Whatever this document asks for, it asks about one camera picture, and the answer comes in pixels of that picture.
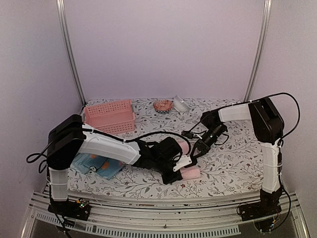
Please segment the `pink plastic basket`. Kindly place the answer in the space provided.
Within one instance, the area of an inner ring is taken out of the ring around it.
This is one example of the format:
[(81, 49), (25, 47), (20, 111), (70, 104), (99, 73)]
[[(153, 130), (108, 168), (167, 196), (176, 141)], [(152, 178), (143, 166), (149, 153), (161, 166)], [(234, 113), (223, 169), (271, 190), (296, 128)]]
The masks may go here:
[(85, 123), (109, 134), (121, 134), (135, 129), (135, 114), (130, 99), (86, 106)]

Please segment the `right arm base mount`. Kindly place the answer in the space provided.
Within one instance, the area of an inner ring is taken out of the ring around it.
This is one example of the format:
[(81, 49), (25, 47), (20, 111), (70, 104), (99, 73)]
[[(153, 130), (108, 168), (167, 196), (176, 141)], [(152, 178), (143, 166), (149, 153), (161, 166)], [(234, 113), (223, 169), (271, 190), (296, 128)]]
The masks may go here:
[(237, 214), (242, 221), (254, 220), (275, 215), (282, 211), (279, 199), (281, 195), (260, 194), (260, 201), (255, 203), (242, 203), (237, 207)]

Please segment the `pink terry towel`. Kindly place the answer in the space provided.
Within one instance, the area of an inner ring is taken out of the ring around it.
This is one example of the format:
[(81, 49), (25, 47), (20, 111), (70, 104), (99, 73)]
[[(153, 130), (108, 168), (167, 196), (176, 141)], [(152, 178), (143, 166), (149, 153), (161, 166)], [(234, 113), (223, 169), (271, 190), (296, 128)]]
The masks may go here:
[[(184, 154), (189, 152), (189, 146), (186, 142), (178, 142)], [(180, 169), (183, 180), (198, 179), (201, 177), (200, 170), (197, 166), (189, 168), (182, 167)]]

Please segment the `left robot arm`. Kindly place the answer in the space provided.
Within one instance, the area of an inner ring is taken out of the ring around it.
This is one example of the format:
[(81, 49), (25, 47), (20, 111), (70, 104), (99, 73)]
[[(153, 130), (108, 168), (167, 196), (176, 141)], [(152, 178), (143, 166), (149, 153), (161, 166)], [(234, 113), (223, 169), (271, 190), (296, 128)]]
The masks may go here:
[(68, 169), (79, 153), (94, 154), (121, 161), (142, 169), (156, 169), (164, 184), (182, 180), (176, 163), (182, 149), (172, 137), (161, 142), (146, 142), (140, 138), (123, 140), (84, 124), (80, 115), (71, 115), (49, 133), (47, 165), (55, 208), (70, 215), (73, 203), (68, 200)]

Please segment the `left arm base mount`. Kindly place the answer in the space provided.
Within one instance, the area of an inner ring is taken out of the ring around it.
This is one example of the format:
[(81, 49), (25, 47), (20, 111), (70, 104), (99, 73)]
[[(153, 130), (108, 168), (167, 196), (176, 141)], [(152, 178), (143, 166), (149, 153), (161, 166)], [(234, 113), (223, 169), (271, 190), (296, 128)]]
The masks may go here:
[(91, 206), (87, 199), (79, 198), (76, 201), (55, 201), (50, 198), (48, 211), (62, 217), (87, 221), (90, 215)]

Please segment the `blue patterned towel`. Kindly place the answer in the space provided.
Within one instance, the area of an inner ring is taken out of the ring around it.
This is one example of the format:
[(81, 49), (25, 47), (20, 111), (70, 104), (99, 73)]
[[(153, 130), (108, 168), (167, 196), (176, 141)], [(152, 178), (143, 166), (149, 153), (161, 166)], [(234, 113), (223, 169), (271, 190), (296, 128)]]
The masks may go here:
[(89, 153), (78, 153), (72, 165), (83, 174), (95, 172), (107, 180), (110, 180), (125, 166), (121, 161)]

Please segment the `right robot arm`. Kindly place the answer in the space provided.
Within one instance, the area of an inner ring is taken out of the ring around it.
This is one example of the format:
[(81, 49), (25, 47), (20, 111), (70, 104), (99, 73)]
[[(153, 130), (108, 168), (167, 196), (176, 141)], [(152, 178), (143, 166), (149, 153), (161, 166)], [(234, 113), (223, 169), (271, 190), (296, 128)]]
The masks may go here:
[(264, 163), (261, 195), (281, 192), (281, 140), (284, 121), (269, 98), (204, 112), (200, 118), (200, 123), (207, 128), (207, 132), (195, 142), (191, 150), (190, 158), (193, 164), (195, 165), (199, 157), (209, 152), (221, 134), (227, 132), (225, 123), (236, 120), (250, 120), (255, 137), (260, 143)]

